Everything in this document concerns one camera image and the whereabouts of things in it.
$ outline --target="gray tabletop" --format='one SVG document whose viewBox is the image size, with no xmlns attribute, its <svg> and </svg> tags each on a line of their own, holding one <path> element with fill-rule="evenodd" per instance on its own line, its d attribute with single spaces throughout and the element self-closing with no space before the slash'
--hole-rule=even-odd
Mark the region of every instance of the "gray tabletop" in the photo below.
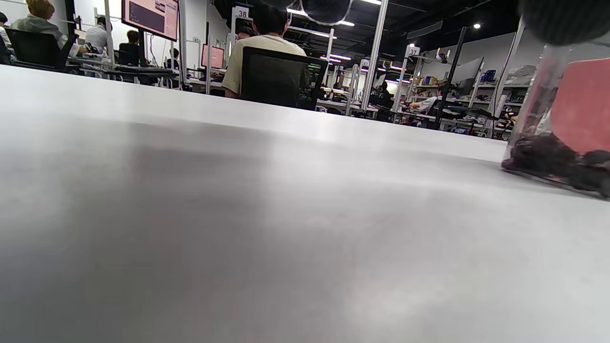
<svg viewBox="0 0 610 343">
<path fill-rule="evenodd" d="M 0 75 L 0 342 L 610 341 L 609 204 L 505 143 Z"/>
</svg>

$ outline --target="person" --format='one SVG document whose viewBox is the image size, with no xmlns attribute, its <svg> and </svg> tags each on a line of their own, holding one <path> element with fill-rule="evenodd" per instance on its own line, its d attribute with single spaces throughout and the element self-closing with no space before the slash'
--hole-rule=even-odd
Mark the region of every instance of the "person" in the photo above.
<svg viewBox="0 0 610 343">
<path fill-rule="evenodd" d="M 102 53 L 104 48 L 108 47 L 106 36 L 106 17 L 103 15 L 97 19 L 97 25 L 87 30 L 87 38 L 85 44 L 89 43 L 98 53 Z"/>
<path fill-rule="evenodd" d="M 6 17 L 6 15 L 4 13 L 0 12 L 0 36 L 2 36 L 4 45 L 6 45 L 7 47 L 10 47 L 9 36 L 6 34 L 6 31 L 4 30 L 4 26 L 6 25 L 6 22 L 8 20 L 9 19 Z"/>
<path fill-rule="evenodd" d="M 49 19 L 51 19 L 53 13 L 55 13 L 53 4 L 51 4 L 49 0 L 26 0 L 26 4 L 30 14 L 25 18 L 15 20 L 10 28 L 21 31 L 38 32 L 41 34 L 51 34 L 55 36 L 59 48 L 63 48 L 68 41 L 68 37 L 59 31 L 57 26 L 49 23 Z M 74 44 L 70 49 L 70 56 L 76 57 L 77 54 L 82 54 L 87 51 L 88 50 L 84 46 Z"/>
<path fill-rule="evenodd" d="M 256 32 L 248 26 L 242 26 L 237 30 L 237 40 L 256 36 Z"/>
<path fill-rule="evenodd" d="M 410 103 L 409 107 L 411 109 L 415 109 L 420 112 L 427 112 L 430 110 L 432 105 L 434 105 L 434 102 L 437 100 L 440 100 L 442 97 L 443 97 L 443 86 L 440 85 L 436 91 L 436 96 L 431 96 L 430 98 L 425 99 L 424 101 L 420 101 L 419 103 Z"/>
<path fill-rule="evenodd" d="M 127 40 L 129 43 L 121 43 L 118 45 L 118 56 L 121 64 L 140 66 L 140 34 L 137 31 L 127 31 Z"/>
<path fill-rule="evenodd" d="M 173 50 L 170 51 L 172 58 L 167 59 L 164 63 L 165 68 L 171 68 L 171 60 L 174 60 L 174 69 L 175 70 L 180 70 L 180 62 L 178 62 L 178 57 L 180 57 L 180 51 L 178 51 L 178 49 L 174 48 Z"/>
<path fill-rule="evenodd" d="M 254 21 L 253 27 L 258 36 L 242 39 L 235 43 L 229 59 L 229 67 L 224 76 L 225 96 L 238 98 L 242 89 L 243 49 L 252 46 L 260 49 L 274 50 L 305 56 L 305 51 L 298 45 L 283 39 L 288 29 L 288 12 L 267 5 L 257 5 L 250 11 Z"/>
<path fill-rule="evenodd" d="M 387 82 L 384 81 L 379 86 L 379 105 L 390 107 L 392 105 L 392 94 L 387 90 Z"/>
<path fill-rule="evenodd" d="M 180 62 L 178 62 L 178 57 L 180 57 L 180 51 L 178 51 L 178 49 L 176 49 L 176 48 L 173 48 L 172 50 L 170 50 L 170 54 L 171 54 L 172 58 L 167 59 L 163 63 L 164 67 L 166 69 L 171 69 L 171 61 L 173 59 L 174 60 L 174 69 L 180 70 Z M 169 88 L 172 88 L 172 89 L 176 89 L 179 86 L 178 80 L 174 80 L 174 79 L 164 80 L 163 85 L 169 86 Z"/>
</svg>

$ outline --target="pink screen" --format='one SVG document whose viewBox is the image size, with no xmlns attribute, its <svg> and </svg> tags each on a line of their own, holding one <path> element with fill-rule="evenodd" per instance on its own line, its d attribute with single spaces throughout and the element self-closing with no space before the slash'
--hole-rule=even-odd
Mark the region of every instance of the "pink screen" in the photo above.
<svg viewBox="0 0 610 343">
<path fill-rule="evenodd" d="M 212 68 L 222 68 L 224 62 L 224 50 L 212 47 Z M 203 56 L 201 56 L 201 66 L 207 65 L 207 45 L 203 46 Z"/>
<path fill-rule="evenodd" d="M 123 0 L 123 21 L 168 39 L 178 38 L 176 0 Z"/>
</svg>

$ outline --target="black mesh office chair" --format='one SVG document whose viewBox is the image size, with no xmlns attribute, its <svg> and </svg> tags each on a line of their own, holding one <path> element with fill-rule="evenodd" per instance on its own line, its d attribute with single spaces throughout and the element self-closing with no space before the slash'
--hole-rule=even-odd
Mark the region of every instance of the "black mesh office chair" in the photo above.
<svg viewBox="0 0 610 343">
<path fill-rule="evenodd" d="M 60 49 L 55 36 L 51 34 L 14 29 L 6 29 L 6 33 L 17 57 L 17 61 L 13 62 L 13 65 L 62 73 L 72 69 L 66 66 L 66 61 L 78 36 L 69 36 L 63 48 Z"/>
<path fill-rule="evenodd" d="M 324 60 L 247 46 L 240 98 L 315 110 L 327 66 Z"/>
<path fill-rule="evenodd" d="M 10 52 L 2 38 L 0 38 L 0 64 L 10 64 Z"/>
</svg>

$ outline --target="blonde hair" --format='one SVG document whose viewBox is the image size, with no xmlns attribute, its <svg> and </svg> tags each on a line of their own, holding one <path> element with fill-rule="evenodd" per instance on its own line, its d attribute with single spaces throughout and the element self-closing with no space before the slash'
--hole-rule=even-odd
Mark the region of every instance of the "blonde hair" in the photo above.
<svg viewBox="0 0 610 343">
<path fill-rule="evenodd" d="M 51 19 L 55 13 L 55 7 L 49 0 L 26 0 L 26 4 L 31 14 L 46 20 Z"/>
</svg>

